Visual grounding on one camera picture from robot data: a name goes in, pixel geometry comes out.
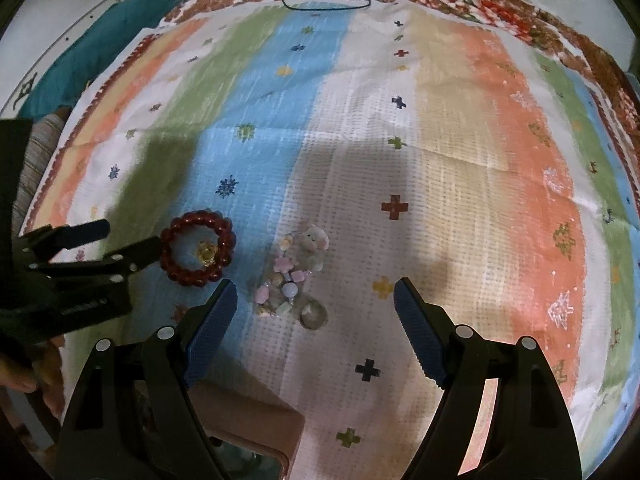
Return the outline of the person's left hand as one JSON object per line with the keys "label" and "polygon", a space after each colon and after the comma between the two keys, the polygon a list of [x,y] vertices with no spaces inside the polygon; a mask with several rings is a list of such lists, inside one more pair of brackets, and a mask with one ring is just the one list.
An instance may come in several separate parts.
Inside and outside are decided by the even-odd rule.
{"label": "person's left hand", "polygon": [[42,391],[43,402],[52,415],[60,418],[65,408],[64,380],[61,349],[65,346],[63,335],[37,346],[38,359],[27,361],[16,353],[1,355],[1,385],[22,393]]}

